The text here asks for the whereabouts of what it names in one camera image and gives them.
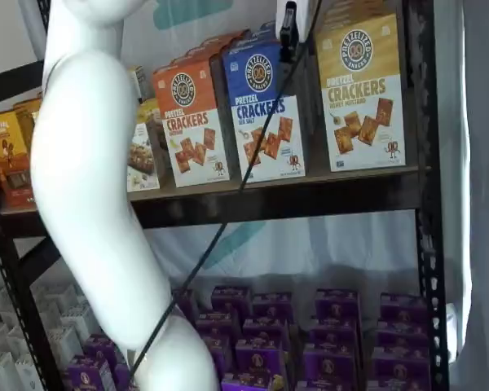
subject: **product packaging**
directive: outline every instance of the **product packaging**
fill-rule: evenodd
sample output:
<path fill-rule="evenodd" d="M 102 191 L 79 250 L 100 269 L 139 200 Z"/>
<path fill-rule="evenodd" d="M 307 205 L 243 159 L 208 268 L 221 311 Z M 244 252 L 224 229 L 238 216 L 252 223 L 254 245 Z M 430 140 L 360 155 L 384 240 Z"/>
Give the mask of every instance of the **product packaging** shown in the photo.
<path fill-rule="evenodd" d="M 267 373 L 227 373 L 221 382 L 222 391 L 274 391 Z"/>
<path fill-rule="evenodd" d="M 75 305 L 63 314 L 60 319 L 64 326 L 74 326 L 82 345 L 86 343 L 92 334 L 100 332 L 98 321 L 88 304 Z"/>
<path fill-rule="evenodd" d="M 396 16 L 367 3 L 336 7 L 316 35 L 332 171 L 406 164 Z"/>
<path fill-rule="evenodd" d="M 254 337 L 238 340 L 236 361 L 240 371 L 271 375 L 274 390 L 290 389 L 280 340 Z"/>
<path fill-rule="evenodd" d="M 104 358 L 78 355 L 70 362 L 67 371 L 73 387 L 97 389 L 99 391 L 116 391 L 107 360 Z"/>
<path fill-rule="evenodd" d="M 136 129 L 129 150 L 127 191 L 159 189 L 166 174 L 167 152 L 161 149 L 160 124 L 155 121 L 155 99 L 143 102 L 136 116 Z"/>
<path fill-rule="evenodd" d="M 235 310 L 243 322 L 252 314 L 251 291 L 248 287 L 215 287 L 211 296 L 212 308 L 216 311 Z"/>
<path fill-rule="evenodd" d="M 238 42 L 224 56 L 231 114 L 241 176 L 245 175 L 258 144 L 268 112 L 277 96 L 280 44 L 275 34 L 265 33 Z M 249 182 L 306 175 L 306 106 L 301 96 L 300 71 L 293 78 L 293 91 L 284 95 L 268 125 L 253 163 Z"/>
<path fill-rule="evenodd" d="M 0 391 L 19 391 L 22 382 L 11 353 L 0 352 Z"/>
<path fill-rule="evenodd" d="M 23 354 L 16 360 L 15 365 L 25 391 L 44 391 L 31 354 Z"/>
<path fill-rule="evenodd" d="M 381 319 L 394 322 L 427 323 L 427 305 L 422 297 L 381 294 Z"/>
<path fill-rule="evenodd" d="M 82 346 L 74 327 L 61 326 L 47 332 L 47 339 L 55 356 L 56 365 L 63 371 L 74 356 L 83 355 Z"/>
<path fill-rule="evenodd" d="M 205 335 L 201 336 L 201 338 L 212 355 L 219 379 L 222 379 L 225 373 L 234 369 L 230 337 L 224 335 Z"/>

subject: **circular logo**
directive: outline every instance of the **circular logo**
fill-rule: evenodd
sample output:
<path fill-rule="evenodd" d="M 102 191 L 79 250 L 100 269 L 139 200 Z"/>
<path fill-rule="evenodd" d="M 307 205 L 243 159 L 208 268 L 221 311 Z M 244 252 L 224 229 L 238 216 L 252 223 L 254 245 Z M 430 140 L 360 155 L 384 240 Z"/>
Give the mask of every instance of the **circular logo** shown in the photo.
<path fill-rule="evenodd" d="M 351 30 L 341 44 L 342 63 L 353 72 L 365 68 L 372 59 L 372 39 L 363 30 Z"/>
<path fill-rule="evenodd" d="M 190 106 L 196 97 L 194 81 L 186 73 L 178 73 L 172 79 L 172 96 L 179 106 Z"/>
<path fill-rule="evenodd" d="M 263 92 L 271 84 L 271 63 L 264 55 L 253 55 L 246 63 L 246 81 L 255 92 Z"/>

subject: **blue cracker box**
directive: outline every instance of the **blue cracker box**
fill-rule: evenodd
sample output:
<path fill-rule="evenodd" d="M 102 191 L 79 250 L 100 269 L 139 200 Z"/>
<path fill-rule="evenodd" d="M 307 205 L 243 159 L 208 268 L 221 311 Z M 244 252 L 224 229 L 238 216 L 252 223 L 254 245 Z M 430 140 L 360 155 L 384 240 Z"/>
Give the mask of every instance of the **blue cracker box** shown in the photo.
<path fill-rule="evenodd" d="M 223 56 L 242 176 L 252 161 L 262 127 L 277 96 L 279 77 L 280 44 L 274 38 L 251 39 Z M 294 81 L 299 86 L 300 73 L 294 76 Z M 253 163 L 249 182 L 306 175 L 303 130 L 307 129 L 308 116 L 304 100 L 296 94 L 281 97 Z"/>
<path fill-rule="evenodd" d="M 420 324 L 386 322 L 377 324 L 378 346 L 408 346 L 410 348 L 428 348 L 430 340 L 427 330 Z"/>
<path fill-rule="evenodd" d="M 304 373 L 309 380 L 344 380 L 357 389 L 355 347 L 328 342 L 306 343 L 303 351 Z"/>
<path fill-rule="evenodd" d="M 430 384 L 428 349 L 377 346 L 372 354 L 372 374 L 398 380 L 424 379 Z"/>

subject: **purple snack box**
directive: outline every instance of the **purple snack box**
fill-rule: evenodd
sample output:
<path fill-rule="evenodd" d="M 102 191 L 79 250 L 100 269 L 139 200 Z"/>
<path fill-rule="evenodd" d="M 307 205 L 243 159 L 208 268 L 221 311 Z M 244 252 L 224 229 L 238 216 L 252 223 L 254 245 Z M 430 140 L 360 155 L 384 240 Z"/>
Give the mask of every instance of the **purple snack box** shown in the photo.
<path fill-rule="evenodd" d="M 381 319 L 393 322 L 427 323 L 427 305 L 422 297 L 381 294 Z"/>
<path fill-rule="evenodd" d="M 237 311 L 240 322 L 252 314 L 252 300 L 248 287 L 215 287 L 212 291 L 212 308 L 216 311 Z"/>
<path fill-rule="evenodd" d="M 267 373 L 227 373 L 221 382 L 222 391 L 273 391 Z"/>
<path fill-rule="evenodd" d="M 252 310 L 258 316 L 284 318 L 288 324 L 295 324 L 291 292 L 253 295 Z"/>
<path fill-rule="evenodd" d="M 221 380 L 225 373 L 234 369 L 231 355 L 230 337 L 224 335 L 209 335 L 201 337 L 214 360 L 215 368 Z"/>
<path fill-rule="evenodd" d="M 83 353 L 85 356 L 92 358 L 105 358 L 114 378 L 114 382 L 118 383 L 115 369 L 119 362 L 125 362 L 120 350 L 112 340 L 104 334 L 91 335 L 83 345 Z"/>
<path fill-rule="evenodd" d="M 289 389 L 280 340 L 253 337 L 238 340 L 236 357 L 240 371 L 269 373 L 273 376 L 274 390 Z"/>
<path fill-rule="evenodd" d="M 304 346 L 303 357 L 307 379 L 340 379 L 357 389 L 355 347 L 352 344 L 307 343 Z"/>
<path fill-rule="evenodd" d="M 340 380 L 301 380 L 295 391 L 352 391 L 351 384 Z"/>
<path fill-rule="evenodd" d="M 176 298 L 179 309 L 185 315 L 188 322 L 194 324 L 199 316 L 199 307 L 197 306 L 196 298 L 194 297 L 194 291 L 187 289 L 183 295 L 178 296 L 179 289 L 172 290 L 172 296 Z"/>
<path fill-rule="evenodd" d="M 200 334 L 223 334 L 230 337 L 232 344 L 241 338 L 241 329 L 236 313 L 203 312 L 196 320 L 196 329 Z"/>
<path fill-rule="evenodd" d="M 431 391 L 427 380 L 398 380 L 381 377 L 368 380 L 366 391 Z"/>
<path fill-rule="evenodd" d="M 104 358 L 75 356 L 69 363 L 67 371 L 75 388 L 116 391 L 111 371 Z"/>
<path fill-rule="evenodd" d="M 425 379 L 430 384 L 429 351 L 423 348 L 377 346 L 373 349 L 372 372 L 375 377 Z"/>
<path fill-rule="evenodd" d="M 413 323 L 379 320 L 376 341 L 378 346 L 429 347 L 429 339 L 425 327 Z"/>

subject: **snack box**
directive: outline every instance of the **snack box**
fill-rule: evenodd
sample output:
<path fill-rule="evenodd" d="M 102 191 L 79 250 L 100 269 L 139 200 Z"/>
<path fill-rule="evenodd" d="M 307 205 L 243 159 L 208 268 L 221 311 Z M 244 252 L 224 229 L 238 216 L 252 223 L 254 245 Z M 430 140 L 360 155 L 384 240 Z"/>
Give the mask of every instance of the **snack box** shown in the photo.
<path fill-rule="evenodd" d="M 252 161 L 268 112 L 277 96 L 281 75 L 280 44 L 275 39 L 251 38 L 224 55 L 231 114 L 241 177 Z M 306 175 L 308 119 L 302 70 L 293 78 L 293 91 L 282 96 L 261 142 L 249 182 Z"/>
<path fill-rule="evenodd" d="M 424 379 L 430 384 L 428 349 L 377 346 L 372 354 L 372 374 L 397 380 Z"/>
<path fill-rule="evenodd" d="M 270 374 L 274 390 L 290 389 L 280 340 L 256 337 L 238 340 L 236 361 L 240 371 Z"/>
<path fill-rule="evenodd" d="M 396 16 L 352 10 L 316 36 L 331 170 L 405 165 Z"/>
<path fill-rule="evenodd" d="M 430 345 L 427 330 L 420 324 L 379 320 L 376 334 L 378 346 L 428 348 Z"/>
<path fill-rule="evenodd" d="M 274 391 L 267 373 L 227 373 L 221 382 L 222 391 Z"/>
<path fill-rule="evenodd" d="M 216 311 L 237 311 L 241 322 L 252 314 L 251 291 L 248 287 L 217 286 L 210 300 Z"/>
<path fill-rule="evenodd" d="M 394 322 L 427 323 L 427 304 L 413 295 L 381 294 L 381 319 Z"/>
<path fill-rule="evenodd" d="M 219 379 L 222 379 L 225 373 L 234 369 L 230 337 L 224 335 L 205 335 L 201 336 L 201 338 L 214 360 Z"/>
<path fill-rule="evenodd" d="M 73 387 L 116 391 L 112 373 L 105 358 L 78 355 L 69 363 L 67 371 Z"/>
<path fill-rule="evenodd" d="M 355 347 L 352 344 L 309 342 L 303 351 L 304 374 L 309 380 L 342 380 L 358 385 L 355 370 Z"/>
<path fill-rule="evenodd" d="M 0 112 L 0 184 L 11 207 L 34 204 L 29 174 L 33 128 L 25 108 Z"/>
<path fill-rule="evenodd" d="M 208 48 L 153 74 L 177 187 L 227 181 L 235 165 L 220 50 Z"/>
<path fill-rule="evenodd" d="M 152 109 L 155 99 L 143 102 L 136 115 L 136 129 L 129 150 L 127 191 L 159 189 L 166 174 L 167 152 L 161 149 L 159 124 Z"/>

